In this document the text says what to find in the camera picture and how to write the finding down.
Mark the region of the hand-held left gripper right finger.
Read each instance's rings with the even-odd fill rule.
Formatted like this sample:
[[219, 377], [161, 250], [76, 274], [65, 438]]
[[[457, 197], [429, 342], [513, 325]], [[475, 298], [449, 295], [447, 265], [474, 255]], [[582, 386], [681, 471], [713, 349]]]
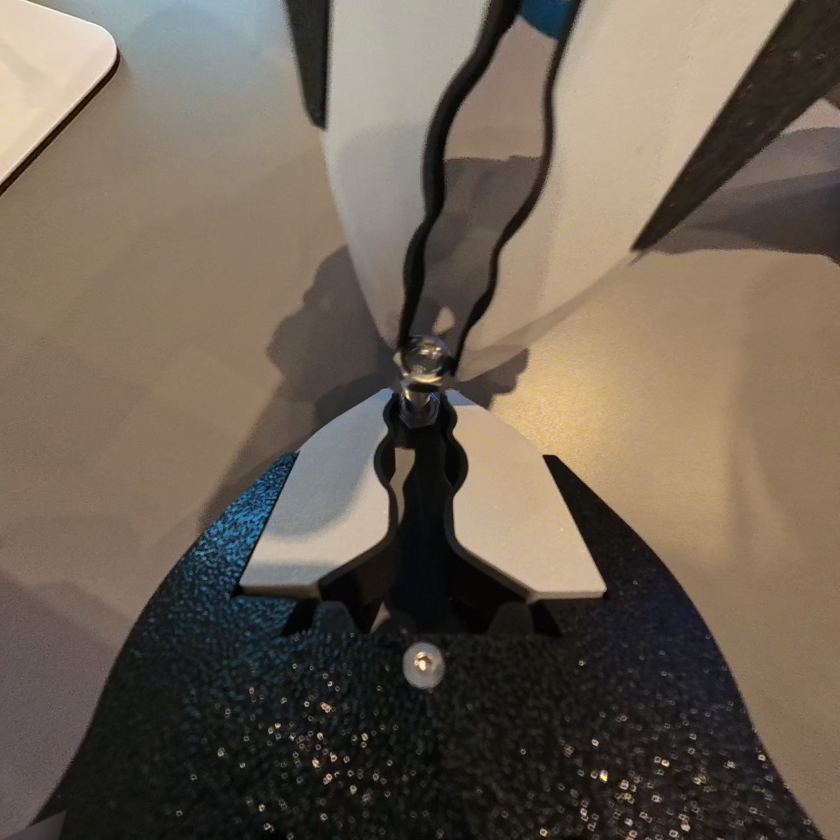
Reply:
[[536, 445], [461, 393], [446, 396], [466, 460], [453, 497], [458, 548], [525, 601], [603, 597], [606, 583]]

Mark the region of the wooden board document stand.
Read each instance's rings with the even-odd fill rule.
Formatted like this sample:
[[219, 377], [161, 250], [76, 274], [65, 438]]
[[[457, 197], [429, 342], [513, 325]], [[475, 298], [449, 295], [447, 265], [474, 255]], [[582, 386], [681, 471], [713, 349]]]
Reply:
[[1, 2], [2, 193], [109, 82], [119, 61], [105, 28], [35, 2]]

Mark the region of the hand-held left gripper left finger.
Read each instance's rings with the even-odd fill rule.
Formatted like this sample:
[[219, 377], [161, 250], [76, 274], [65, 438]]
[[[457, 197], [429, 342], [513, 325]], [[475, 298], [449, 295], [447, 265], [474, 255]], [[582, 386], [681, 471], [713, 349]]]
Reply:
[[301, 446], [239, 580], [243, 593], [320, 596], [385, 543], [392, 492], [376, 458], [394, 397], [391, 388], [375, 392]]

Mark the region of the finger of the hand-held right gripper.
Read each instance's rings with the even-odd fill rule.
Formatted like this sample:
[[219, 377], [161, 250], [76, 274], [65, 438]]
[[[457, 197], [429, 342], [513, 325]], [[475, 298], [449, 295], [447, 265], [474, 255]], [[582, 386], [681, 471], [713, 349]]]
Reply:
[[[396, 349], [455, 351], [522, 199], [522, 157], [483, 158], [520, 2], [332, 2], [326, 163], [371, 319]], [[461, 111], [485, 148], [445, 161]]]
[[506, 363], [571, 312], [632, 248], [791, 6], [583, 2], [553, 82], [539, 199], [500, 252], [458, 377]]

